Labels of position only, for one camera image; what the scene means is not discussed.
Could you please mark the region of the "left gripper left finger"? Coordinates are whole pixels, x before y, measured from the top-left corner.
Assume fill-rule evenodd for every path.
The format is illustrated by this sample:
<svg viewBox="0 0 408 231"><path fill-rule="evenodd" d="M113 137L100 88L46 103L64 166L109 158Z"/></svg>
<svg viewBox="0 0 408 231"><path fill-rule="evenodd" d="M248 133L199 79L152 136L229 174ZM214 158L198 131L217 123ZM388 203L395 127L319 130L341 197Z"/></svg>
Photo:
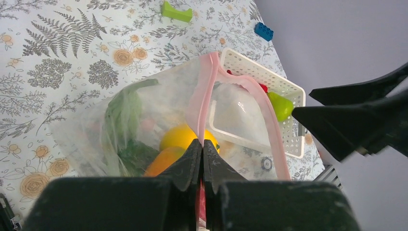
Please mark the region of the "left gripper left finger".
<svg viewBox="0 0 408 231"><path fill-rule="evenodd" d="M170 181L166 199L165 231L197 231L200 209L202 145L194 139L181 158L160 178Z"/></svg>

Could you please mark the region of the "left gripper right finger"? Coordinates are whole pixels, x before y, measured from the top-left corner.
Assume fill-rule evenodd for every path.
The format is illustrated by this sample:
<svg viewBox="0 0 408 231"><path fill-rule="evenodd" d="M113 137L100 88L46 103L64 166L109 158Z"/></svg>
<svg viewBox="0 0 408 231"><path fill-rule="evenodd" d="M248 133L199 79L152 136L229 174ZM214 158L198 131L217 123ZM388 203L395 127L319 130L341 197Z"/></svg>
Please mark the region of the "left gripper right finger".
<svg viewBox="0 0 408 231"><path fill-rule="evenodd" d="M216 211L219 203L216 201L216 197L220 185L225 181L246 180L246 178L218 154L210 140L204 141L202 157L206 228L215 231L216 223L219 221Z"/></svg>

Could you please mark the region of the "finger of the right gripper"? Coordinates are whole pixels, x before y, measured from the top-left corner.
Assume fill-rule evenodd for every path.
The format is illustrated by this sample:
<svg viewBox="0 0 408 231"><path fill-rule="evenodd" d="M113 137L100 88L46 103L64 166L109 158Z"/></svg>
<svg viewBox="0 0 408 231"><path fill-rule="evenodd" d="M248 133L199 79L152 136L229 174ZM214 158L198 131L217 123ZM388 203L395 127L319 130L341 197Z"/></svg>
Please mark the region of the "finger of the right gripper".
<svg viewBox="0 0 408 231"><path fill-rule="evenodd" d="M292 116L337 160L389 146L408 155L408 92L367 103L297 107Z"/></svg>
<svg viewBox="0 0 408 231"><path fill-rule="evenodd" d="M324 106L371 102L385 97L408 77L408 64L373 80L313 89L309 96Z"/></svg>

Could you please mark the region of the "yellow lemon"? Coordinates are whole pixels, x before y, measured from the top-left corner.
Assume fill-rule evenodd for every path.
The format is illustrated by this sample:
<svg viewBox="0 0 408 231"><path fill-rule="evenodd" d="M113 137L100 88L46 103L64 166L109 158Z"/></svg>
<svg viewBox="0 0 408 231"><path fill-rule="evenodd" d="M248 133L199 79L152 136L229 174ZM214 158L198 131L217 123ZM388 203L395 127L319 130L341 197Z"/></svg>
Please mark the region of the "yellow lemon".
<svg viewBox="0 0 408 231"><path fill-rule="evenodd" d="M159 150L176 146L186 150L194 139L197 139L197 136L192 129L187 124L180 124L164 133Z"/></svg>

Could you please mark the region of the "long green cucumber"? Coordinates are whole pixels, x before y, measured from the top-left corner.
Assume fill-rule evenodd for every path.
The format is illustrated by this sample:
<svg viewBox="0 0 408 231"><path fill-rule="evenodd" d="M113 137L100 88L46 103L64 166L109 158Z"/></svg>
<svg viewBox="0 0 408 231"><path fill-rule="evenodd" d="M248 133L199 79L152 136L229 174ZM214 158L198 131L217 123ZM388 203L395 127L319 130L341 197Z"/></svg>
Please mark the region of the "long green cucumber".
<svg viewBox="0 0 408 231"><path fill-rule="evenodd" d="M142 101L137 90L158 83L154 78L133 83L108 103L101 145L110 175L141 177L148 162L158 154L157 150L136 139L142 114Z"/></svg>

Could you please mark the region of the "clear pink-dotted zip bag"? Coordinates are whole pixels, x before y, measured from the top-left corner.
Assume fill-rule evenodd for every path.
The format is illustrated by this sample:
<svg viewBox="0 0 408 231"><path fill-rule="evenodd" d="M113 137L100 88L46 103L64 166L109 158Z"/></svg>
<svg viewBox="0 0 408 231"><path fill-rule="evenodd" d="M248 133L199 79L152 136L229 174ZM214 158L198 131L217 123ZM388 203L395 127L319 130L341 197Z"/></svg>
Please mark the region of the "clear pink-dotted zip bag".
<svg viewBox="0 0 408 231"><path fill-rule="evenodd" d="M212 52L145 78L159 82L137 90L142 101L142 114L136 139L158 151L147 167L161 152L159 144L164 133L177 125L187 124L201 144L210 140L219 155L235 170L247 167L246 178L289 180L291 176L285 154L265 154L240 147L219 139L207 128L219 74L220 59L216 52ZM114 176L108 173L101 145L104 113L114 96L51 126L63 154L80 176ZM263 157L272 159L271 171L261 168Z"/></svg>

